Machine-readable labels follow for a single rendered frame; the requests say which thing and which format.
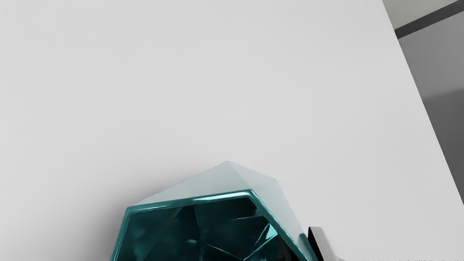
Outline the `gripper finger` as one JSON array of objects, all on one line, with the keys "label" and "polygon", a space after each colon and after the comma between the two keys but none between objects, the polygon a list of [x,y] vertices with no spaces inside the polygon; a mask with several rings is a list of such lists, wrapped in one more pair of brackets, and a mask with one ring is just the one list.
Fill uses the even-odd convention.
[{"label": "gripper finger", "polygon": [[307,238],[318,261],[346,261],[335,254],[322,227],[308,227]]}]

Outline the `teal faceted mug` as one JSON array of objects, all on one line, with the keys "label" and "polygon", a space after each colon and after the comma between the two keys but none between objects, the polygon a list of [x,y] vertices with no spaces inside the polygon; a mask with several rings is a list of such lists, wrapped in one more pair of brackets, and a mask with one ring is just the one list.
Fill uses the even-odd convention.
[{"label": "teal faceted mug", "polygon": [[127,207],[110,261],[322,261],[277,181],[226,161]]}]

